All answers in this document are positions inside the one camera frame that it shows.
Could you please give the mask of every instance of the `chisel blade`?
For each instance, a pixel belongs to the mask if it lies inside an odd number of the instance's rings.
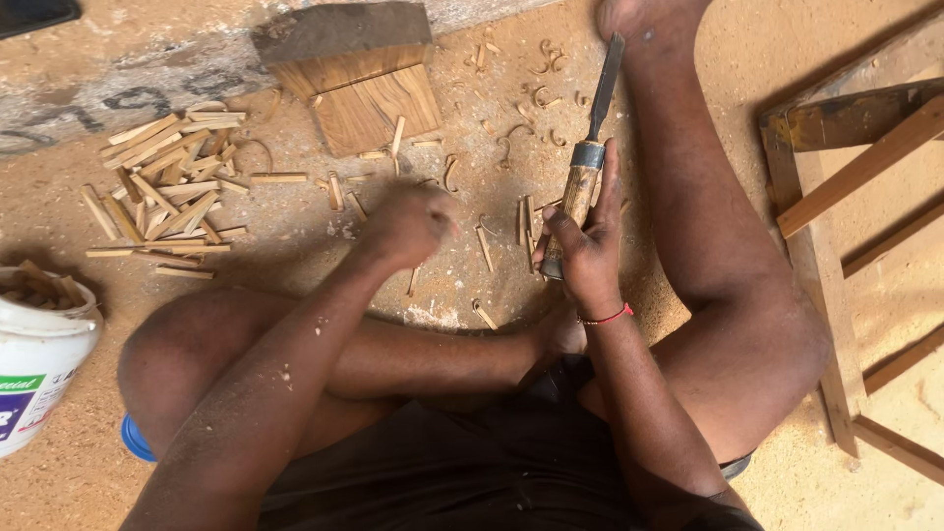
[[[613,38],[610,39],[610,49],[607,50],[606,59],[603,60],[603,71],[599,73],[597,94],[593,98],[593,107],[590,109],[590,133],[587,134],[587,140],[598,141],[599,127],[603,124],[607,111],[610,110],[613,87],[616,85],[616,76],[619,75],[619,64],[622,62],[625,46],[623,36],[614,31]]]

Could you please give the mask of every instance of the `chisel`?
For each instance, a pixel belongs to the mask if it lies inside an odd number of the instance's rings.
[[[616,84],[616,76],[619,74],[619,64],[623,59],[625,44],[623,37],[614,32],[613,38],[610,39],[610,49],[606,52],[606,59],[603,61],[603,71],[599,75],[597,95],[593,98],[593,107],[590,110],[590,133],[587,134],[586,139],[574,145],[574,155],[570,158],[570,174],[567,176],[564,200],[560,208],[574,218],[580,227],[587,219],[593,191],[597,186],[597,173],[603,167],[605,149],[598,138],[599,126],[610,109],[610,100],[613,99],[613,87]],[[562,281],[564,279],[563,259],[564,251],[561,249],[561,244],[552,236],[544,252],[541,273]]]

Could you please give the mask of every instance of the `green label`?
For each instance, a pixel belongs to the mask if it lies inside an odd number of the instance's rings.
[[[0,376],[0,393],[19,393],[39,389],[45,374],[35,376]]]

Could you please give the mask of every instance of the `red thread bracelet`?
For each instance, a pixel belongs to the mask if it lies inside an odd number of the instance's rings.
[[[577,322],[579,322],[580,324],[606,324],[616,319],[617,317],[622,316],[623,314],[633,315],[632,308],[630,308],[630,304],[628,302],[623,302],[623,309],[620,310],[619,313],[616,314],[615,316],[607,317],[603,319],[602,321],[590,321],[590,320],[584,319],[583,317],[577,316]]]

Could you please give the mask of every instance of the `leg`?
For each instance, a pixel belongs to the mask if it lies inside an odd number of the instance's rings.
[[[246,290],[199,293],[163,306],[129,338],[118,384],[158,458],[229,364],[294,306],[292,300]],[[560,334],[552,341],[544,338],[559,319],[519,334],[454,337],[365,318],[295,456],[385,418],[403,403],[399,397],[514,390],[546,349],[566,347]]]
[[[815,388],[829,354],[818,314],[750,206],[695,70],[711,0],[608,0],[600,28],[626,38],[656,248],[692,312],[652,348],[718,462],[757,447]],[[598,388],[584,404],[602,411]]]

